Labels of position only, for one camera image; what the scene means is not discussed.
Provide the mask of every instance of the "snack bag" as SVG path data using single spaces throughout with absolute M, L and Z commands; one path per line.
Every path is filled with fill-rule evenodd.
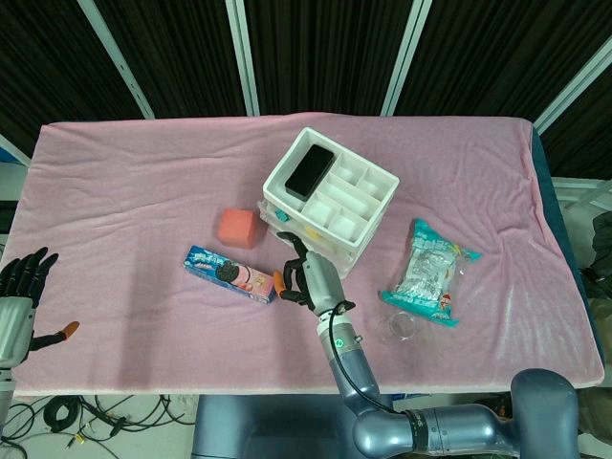
M 409 313 L 454 327 L 459 320 L 451 318 L 450 285 L 457 262 L 473 262 L 480 256 L 448 241 L 417 218 L 404 279 L 393 292 L 381 292 L 381 298 Z

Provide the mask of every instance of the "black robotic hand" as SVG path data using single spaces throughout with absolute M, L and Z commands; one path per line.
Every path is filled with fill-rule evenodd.
M 15 258 L 0 272 L 0 366 L 12 368 L 25 360 L 29 351 L 62 342 L 77 328 L 69 323 L 63 330 L 43 337 L 33 337 L 33 320 L 49 270 L 59 257 L 47 258 L 43 247 L 24 258 Z

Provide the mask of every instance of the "phone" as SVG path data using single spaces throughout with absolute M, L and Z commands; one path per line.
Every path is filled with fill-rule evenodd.
M 300 201 L 308 201 L 333 162 L 334 153 L 322 146 L 311 146 L 285 182 L 285 190 Z

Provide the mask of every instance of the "table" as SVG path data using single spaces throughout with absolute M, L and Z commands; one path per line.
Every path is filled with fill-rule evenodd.
M 382 392 L 507 390 L 527 367 L 576 387 L 602 380 L 547 224 L 554 203 L 549 190 L 543 205 L 537 172 L 550 175 L 532 160 L 530 123 L 298 114 L 43 126 L 5 260 L 58 251 L 36 331 L 75 319 L 81 328 L 17 368 L 17 394 L 336 392 L 310 312 L 245 300 L 182 269 L 191 244 L 267 272 L 294 257 L 265 231 L 253 251 L 224 248 L 214 232 L 223 208 L 255 207 L 304 126 L 401 180 L 344 282 Z M 419 320 L 412 339 L 388 345 L 380 327 L 396 310 L 377 291 L 400 279 L 417 216 L 484 256 L 456 289 L 455 329 Z

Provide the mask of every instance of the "red sponge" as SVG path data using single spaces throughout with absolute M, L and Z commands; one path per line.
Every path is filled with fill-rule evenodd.
M 257 220 L 252 210 L 226 208 L 221 216 L 217 237 L 226 246 L 252 249 L 255 245 Z

